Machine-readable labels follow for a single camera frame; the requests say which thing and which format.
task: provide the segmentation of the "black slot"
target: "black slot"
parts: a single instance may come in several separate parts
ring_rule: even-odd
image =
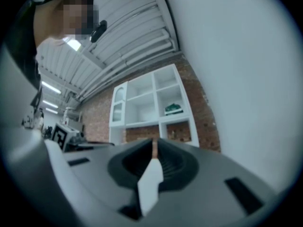
[[[263,206],[263,203],[238,178],[225,180],[225,183],[248,215]]]
[[[80,159],[68,161],[67,163],[68,163],[70,166],[76,166],[76,165],[83,164],[83,163],[85,163],[85,162],[89,162],[89,160],[88,160],[87,158],[80,158]]]

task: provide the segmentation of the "white wall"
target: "white wall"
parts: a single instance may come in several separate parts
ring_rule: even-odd
[[[278,0],[168,0],[222,153],[276,192],[303,156],[302,37]]]
[[[62,119],[62,115],[57,115],[54,113],[50,113],[46,110],[43,110],[44,113],[44,126],[43,128],[47,128],[48,126],[55,127],[55,124]]]

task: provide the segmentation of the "green object on shelf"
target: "green object on shelf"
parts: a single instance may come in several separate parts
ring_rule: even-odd
[[[165,116],[178,113],[183,113],[181,106],[178,104],[171,104],[165,108]]]

